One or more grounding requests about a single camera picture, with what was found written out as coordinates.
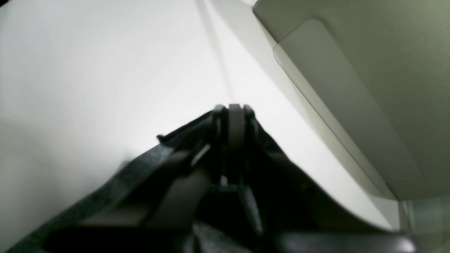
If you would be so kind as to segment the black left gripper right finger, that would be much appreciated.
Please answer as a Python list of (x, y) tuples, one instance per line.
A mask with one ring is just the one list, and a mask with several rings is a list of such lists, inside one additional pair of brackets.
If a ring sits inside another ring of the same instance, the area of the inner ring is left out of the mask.
[(295, 165), (243, 106), (249, 184), (262, 221), (264, 253), (416, 253), (408, 234), (357, 217)]

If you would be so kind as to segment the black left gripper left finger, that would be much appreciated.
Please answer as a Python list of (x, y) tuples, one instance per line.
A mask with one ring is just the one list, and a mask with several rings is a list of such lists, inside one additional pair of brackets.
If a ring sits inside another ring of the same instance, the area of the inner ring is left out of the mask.
[(218, 105), (167, 136), (160, 165), (151, 152), (126, 166), (150, 169), (116, 203), (47, 235), (49, 253), (237, 253), (243, 251), (237, 211), (243, 168), (243, 109)]

